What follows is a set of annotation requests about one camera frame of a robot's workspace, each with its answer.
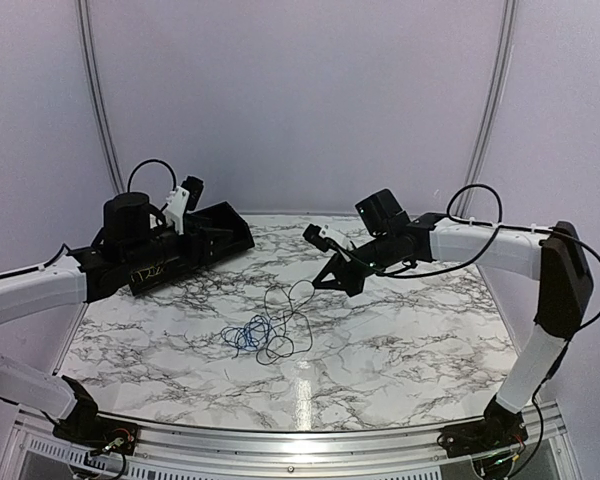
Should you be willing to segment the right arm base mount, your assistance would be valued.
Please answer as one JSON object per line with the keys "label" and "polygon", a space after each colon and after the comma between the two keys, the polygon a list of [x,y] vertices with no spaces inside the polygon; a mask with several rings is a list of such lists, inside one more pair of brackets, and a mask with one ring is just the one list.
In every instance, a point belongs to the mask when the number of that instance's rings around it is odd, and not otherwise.
{"label": "right arm base mount", "polygon": [[443,427],[437,443],[449,458],[457,458],[520,446],[527,439],[528,432],[525,428],[514,426],[511,431],[504,432],[499,428],[488,429],[485,422],[477,421]]}

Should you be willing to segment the right aluminium frame post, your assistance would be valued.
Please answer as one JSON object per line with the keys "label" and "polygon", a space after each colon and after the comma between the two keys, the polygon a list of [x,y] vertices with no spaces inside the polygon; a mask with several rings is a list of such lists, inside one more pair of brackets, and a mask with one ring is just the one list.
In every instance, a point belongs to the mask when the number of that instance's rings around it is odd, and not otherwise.
{"label": "right aluminium frame post", "polygon": [[486,162],[497,113],[502,102],[510,70],[518,10],[519,2],[517,0],[506,0],[504,2],[495,60],[485,105],[462,186],[477,183],[480,180],[480,175]]}

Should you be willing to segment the black three-compartment bin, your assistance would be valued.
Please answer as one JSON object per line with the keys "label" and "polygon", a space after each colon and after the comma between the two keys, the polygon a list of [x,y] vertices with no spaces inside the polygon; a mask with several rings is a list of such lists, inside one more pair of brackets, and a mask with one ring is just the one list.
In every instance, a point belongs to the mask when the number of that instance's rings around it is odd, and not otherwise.
{"label": "black three-compartment bin", "polygon": [[134,296],[189,276],[254,247],[247,222],[228,202],[184,214],[184,233],[163,229],[132,251],[129,288]]}

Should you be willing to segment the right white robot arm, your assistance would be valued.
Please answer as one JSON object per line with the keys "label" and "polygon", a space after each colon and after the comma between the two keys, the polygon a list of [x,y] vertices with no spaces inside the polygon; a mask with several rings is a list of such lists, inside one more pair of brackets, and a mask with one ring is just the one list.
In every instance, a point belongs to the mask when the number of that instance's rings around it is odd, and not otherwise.
{"label": "right white robot arm", "polygon": [[353,297],[371,275],[415,278],[412,270],[419,262],[448,262],[453,268],[477,264],[538,281],[531,337],[475,428],[482,446],[499,446],[585,326],[593,277],[575,228],[569,222],[550,228],[509,226],[454,218],[448,212],[411,219],[388,189],[360,201],[356,210],[371,236],[361,246],[327,226],[305,229],[307,242],[334,253],[314,279],[315,289]]}

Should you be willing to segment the left aluminium frame post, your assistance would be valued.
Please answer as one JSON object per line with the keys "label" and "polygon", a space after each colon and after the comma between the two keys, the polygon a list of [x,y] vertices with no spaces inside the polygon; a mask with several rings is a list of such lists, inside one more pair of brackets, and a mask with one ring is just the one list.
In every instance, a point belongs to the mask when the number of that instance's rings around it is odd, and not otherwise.
{"label": "left aluminium frame post", "polygon": [[105,170],[113,193],[119,195],[126,192],[126,183],[118,159],[101,84],[95,34],[92,24],[91,2],[77,0],[75,1],[75,6],[87,88],[96,131],[104,157]]}

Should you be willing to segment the aluminium front rail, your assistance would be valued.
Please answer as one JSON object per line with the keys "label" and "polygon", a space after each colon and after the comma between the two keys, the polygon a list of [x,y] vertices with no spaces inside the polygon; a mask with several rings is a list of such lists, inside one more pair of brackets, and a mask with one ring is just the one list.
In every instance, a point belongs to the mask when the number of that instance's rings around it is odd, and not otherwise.
{"label": "aluminium front rail", "polygon": [[266,432],[166,424],[107,415],[131,428],[124,455],[54,436],[21,409],[0,460],[0,479],[578,479],[555,403],[527,407],[520,434],[472,447],[476,418],[343,432]]}

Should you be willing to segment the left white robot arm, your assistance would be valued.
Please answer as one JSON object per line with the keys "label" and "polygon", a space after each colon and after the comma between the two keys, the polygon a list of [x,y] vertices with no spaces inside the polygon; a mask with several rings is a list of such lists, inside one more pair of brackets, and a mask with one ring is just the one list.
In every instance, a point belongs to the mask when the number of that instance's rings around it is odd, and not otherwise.
{"label": "left white robot arm", "polygon": [[[194,199],[177,187],[164,209],[141,192],[107,201],[91,245],[65,248],[50,261],[0,274],[0,326],[60,306],[95,303],[125,286],[143,293],[253,247],[247,223],[228,203],[192,212]],[[96,402],[77,381],[2,354],[0,399],[46,413],[86,445],[106,436]]]}

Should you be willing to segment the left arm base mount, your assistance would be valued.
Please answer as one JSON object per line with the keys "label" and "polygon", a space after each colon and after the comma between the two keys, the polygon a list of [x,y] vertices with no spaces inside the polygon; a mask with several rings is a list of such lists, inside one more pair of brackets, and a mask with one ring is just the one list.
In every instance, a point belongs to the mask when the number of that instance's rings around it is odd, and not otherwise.
{"label": "left arm base mount", "polygon": [[139,433],[136,423],[103,417],[90,410],[72,412],[66,419],[44,416],[52,423],[56,438],[88,447],[91,456],[134,453]]}

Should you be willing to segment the aluminium frame post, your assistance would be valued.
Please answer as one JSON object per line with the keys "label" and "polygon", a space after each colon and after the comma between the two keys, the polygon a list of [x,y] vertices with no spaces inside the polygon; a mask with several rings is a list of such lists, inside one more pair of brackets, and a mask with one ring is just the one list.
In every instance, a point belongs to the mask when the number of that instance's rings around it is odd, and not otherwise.
{"label": "aluminium frame post", "polygon": [[486,162],[497,113],[502,102],[510,70],[518,10],[519,2],[517,0],[506,0],[504,2],[495,60],[485,105],[462,186],[477,183],[480,180],[480,175]]}
{"label": "aluminium frame post", "polygon": [[105,170],[113,193],[119,195],[126,192],[126,183],[118,159],[101,84],[95,34],[92,24],[91,2],[77,0],[75,1],[75,6],[87,88],[96,131],[104,157]]}

